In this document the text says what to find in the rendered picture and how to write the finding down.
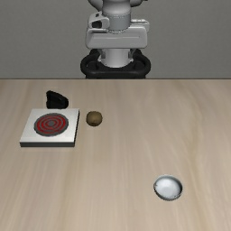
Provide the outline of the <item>brown kiwi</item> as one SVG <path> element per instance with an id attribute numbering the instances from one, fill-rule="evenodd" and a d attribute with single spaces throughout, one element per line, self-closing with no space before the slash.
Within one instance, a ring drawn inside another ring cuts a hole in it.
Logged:
<path id="1" fill-rule="evenodd" d="M 87 114 L 86 122 L 90 126 L 99 126 L 103 121 L 103 116 L 98 111 L 90 111 Z"/>

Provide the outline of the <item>white bowl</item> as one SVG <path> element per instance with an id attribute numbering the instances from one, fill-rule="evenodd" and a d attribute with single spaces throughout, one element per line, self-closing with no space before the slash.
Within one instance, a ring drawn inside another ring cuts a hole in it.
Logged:
<path id="1" fill-rule="evenodd" d="M 153 190 L 160 199 L 173 201 L 180 197 L 183 187 L 174 176 L 161 175 L 155 180 Z"/>

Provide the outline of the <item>white stove plate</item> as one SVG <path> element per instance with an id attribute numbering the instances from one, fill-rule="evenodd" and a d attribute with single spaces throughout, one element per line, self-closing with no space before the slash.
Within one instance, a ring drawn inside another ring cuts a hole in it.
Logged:
<path id="1" fill-rule="evenodd" d="M 74 147 L 79 109 L 33 109 L 20 139 L 21 147 Z"/>

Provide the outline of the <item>black rounded lump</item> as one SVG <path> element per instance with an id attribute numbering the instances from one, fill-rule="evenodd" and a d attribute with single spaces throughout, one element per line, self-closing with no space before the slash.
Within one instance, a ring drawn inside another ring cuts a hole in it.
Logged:
<path id="1" fill-rule="evenodd" d="M 49 90 L 46 97 L 46 107 L 49 109 L 66 109 L 69 106 L 69 100 L 60 93 Z"/>

